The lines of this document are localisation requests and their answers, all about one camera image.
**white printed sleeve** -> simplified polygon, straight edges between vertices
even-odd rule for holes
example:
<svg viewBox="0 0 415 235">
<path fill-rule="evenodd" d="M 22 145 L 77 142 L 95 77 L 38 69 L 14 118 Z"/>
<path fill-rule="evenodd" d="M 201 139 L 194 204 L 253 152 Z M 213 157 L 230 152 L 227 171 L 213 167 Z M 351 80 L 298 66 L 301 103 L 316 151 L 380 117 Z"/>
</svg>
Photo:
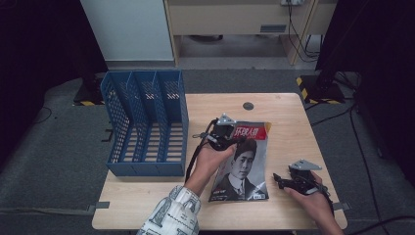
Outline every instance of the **white printed sleeve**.
<svg viewBox="0 0 415 235">
<path fill-rule="evenodd" d="M 196 194 L 176 186 L 159 202 L 137 235 L 197 235 L 200 209 L 201 201 Z"/>
</svg>

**magazine rack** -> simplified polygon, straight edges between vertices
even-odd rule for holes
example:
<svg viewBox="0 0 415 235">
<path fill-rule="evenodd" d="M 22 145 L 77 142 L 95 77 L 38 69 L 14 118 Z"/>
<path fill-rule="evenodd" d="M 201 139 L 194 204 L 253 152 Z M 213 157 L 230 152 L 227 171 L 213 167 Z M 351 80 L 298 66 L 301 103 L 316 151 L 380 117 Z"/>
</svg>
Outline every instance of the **magazine rack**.
<svg viewBox="0 0 415 235">
<path fill-rule="evenodd" d="M 189 118 L 180 70 L 109 71 L 101 92 L 116 176 L 183 176 Z"/>
</svg>

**magazine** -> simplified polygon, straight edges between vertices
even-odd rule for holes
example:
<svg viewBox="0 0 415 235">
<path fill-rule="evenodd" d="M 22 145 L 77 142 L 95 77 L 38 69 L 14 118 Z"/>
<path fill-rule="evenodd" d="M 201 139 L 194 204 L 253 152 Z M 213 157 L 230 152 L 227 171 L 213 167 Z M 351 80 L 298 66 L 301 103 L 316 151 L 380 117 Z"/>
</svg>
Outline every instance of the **magazine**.
<svg viewBox="0 0 415 235">
<path fill-rule="evenodd" d="M 232 138 L 245 136 L 235 155 L 219 166 L 209 201 L 257 201 L 268 199 L 265 160 L 270 122 L 238 121 Z"/>
</svg>

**portrait of man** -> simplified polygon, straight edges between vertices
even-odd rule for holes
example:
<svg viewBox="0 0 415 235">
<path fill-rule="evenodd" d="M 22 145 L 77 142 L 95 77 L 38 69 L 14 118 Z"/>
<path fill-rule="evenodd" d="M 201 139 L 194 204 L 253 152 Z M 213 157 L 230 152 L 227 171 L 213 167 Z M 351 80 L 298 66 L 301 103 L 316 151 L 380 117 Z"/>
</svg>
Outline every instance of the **portrait of man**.
<svg viewBox="0 0 415 235">
<path fill-rule="evenodd" d="M 265 199 L 267 196 L 248 180 L 253 167 L 257 144 L 254 139 L 247 139 L 236 149 L 230 163 L 230 171 L 212 191 L 218 201 L 249 201 Z"/>
</svg>

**white wall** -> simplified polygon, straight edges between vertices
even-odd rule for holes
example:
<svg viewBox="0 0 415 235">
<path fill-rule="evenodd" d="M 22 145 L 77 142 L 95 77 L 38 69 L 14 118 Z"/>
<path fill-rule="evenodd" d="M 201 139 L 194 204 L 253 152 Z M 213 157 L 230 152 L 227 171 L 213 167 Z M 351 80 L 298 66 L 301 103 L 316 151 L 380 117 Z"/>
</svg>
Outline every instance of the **white wall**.
<svg viewBox="0 0 415 235">
<path fill-rule="evenodd" d="M 81 0 L 106 61 L 173 61 L 163 0 Z"/>
</svg>

